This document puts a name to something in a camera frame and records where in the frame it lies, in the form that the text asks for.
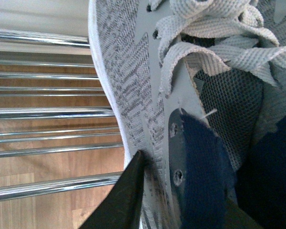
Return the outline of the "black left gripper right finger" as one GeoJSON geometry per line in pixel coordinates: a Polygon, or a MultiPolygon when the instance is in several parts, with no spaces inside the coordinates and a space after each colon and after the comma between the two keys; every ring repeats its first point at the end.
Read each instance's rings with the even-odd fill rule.
{"type": "Polygon", "coordinates": [[[229,198],[226,200],[224,229],[262,229],[256,221],[229,198]]]}

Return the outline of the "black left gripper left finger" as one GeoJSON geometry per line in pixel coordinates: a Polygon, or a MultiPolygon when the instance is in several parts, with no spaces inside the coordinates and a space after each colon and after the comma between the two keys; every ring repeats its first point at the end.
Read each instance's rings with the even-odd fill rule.
{"type": "Polygon", "coordinates": [[[138,150],[108,196],[81,229],[138,229],[143,202],[144,153],[138,150]]]}

